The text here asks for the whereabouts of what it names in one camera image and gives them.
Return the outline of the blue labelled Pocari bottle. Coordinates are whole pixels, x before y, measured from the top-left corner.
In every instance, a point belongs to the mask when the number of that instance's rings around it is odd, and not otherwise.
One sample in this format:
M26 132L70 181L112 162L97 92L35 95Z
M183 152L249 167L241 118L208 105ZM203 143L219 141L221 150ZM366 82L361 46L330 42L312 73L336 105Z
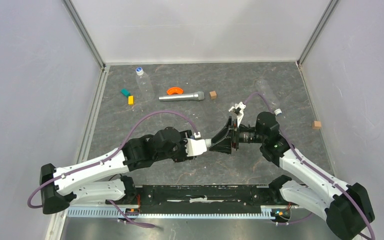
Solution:
M205 145L209 149L213 145L212 140L210 138L205 139Z

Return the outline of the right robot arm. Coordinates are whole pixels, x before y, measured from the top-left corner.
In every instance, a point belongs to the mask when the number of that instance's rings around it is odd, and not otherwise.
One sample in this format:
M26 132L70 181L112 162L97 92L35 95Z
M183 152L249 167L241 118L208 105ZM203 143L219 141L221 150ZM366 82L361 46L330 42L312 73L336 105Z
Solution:
M259 113L254 126L239 124L230 117L222 130L205 143L209 151L226 154L243 143L259 144L267 161L304 184L281 177L278 185L268 191L273 203L286 201L305 208L323 219L341 240L357 236L375 239L371 226L375 215L366 188L358 182L348 184L311 162L282 133L273 113Z

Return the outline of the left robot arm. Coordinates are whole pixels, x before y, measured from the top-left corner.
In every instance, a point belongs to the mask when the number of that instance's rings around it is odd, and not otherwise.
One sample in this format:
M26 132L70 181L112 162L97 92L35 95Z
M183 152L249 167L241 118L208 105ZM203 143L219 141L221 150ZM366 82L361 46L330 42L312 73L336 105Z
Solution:
M151 167L155 162L192 160L207 151L207 141L200 133L166 127L155 134L131 138L101 156L65 167L51 163L40 169L42 213L59 213L73 204L100 200L133 203L137 190L123 179L102 181L116 174L126 174Z

